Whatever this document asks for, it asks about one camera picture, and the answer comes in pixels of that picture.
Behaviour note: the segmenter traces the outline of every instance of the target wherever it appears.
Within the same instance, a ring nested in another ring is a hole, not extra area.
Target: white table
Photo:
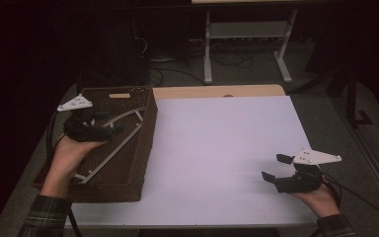
[[[159,111],[141,201],[74,203],[79,226],[142,229],[315,223],[307,206],[279,194],[261,175],[267,171],[277,177],[291,176],[294,168],[278,163],[275,154],[295,155],[309,148],[289,97],[160,97],[156,96]]]

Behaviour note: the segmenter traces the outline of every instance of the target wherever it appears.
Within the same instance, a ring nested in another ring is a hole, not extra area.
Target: hand
[[[316,191],[291,195],[301,199],[319,218],[341,213],[331,191],[323,184]]]
[[[45,178],[40,194],[55,198],[66,198],[70,179],[86,154],[105,142],[78,142],[62,136],[58,142],[50,170]]]

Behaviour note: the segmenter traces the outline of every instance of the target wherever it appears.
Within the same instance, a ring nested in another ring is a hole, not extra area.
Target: white metal stand
[[[294,27],[294,21],[295,21],[296,16],[297,16],[297,9],[292,10],[290,14],[290,19],[288,20],[287,25],[285,27],[284,36],[282,38],[282,46],[279,49],[279,51],[275,51],[273,53],[276,60],[276,64],[278,65],[279,71],[281,72],[282,79],[284,80],[285,83],[292,82],[290,73],[288,72],[287,66],[285,65],[283,56],[287,48],[288,41],[290,40],[291,31]]]
[[[273,54],[284,82],[291,83],[292,79],[285,66],[283,56],[290,39],[296,15],[297,9],[294,9],[291,11],[288,21],[211,23],[210,12],[207,12],[205,20],[204,83],[210,85],[213,82],[210,61],[210,39],[229,38],[282,38],[281,48]]]

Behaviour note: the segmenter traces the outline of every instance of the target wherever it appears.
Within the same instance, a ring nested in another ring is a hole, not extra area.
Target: dark wall
[[[75,82],[51,11],[51,1],[0,1],[0,212]]]
[[[334,8],[307,70],[324,73],[344,61],[379,103],[379,2]]]

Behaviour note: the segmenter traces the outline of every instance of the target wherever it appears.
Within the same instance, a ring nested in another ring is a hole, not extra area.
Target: person's left hand
[[[58,142],[50,170],[45,178],[40,194],[42,196],[66,198],[70,179],[86,154],[105,144],[100,141],[78,142],[64,135]]]

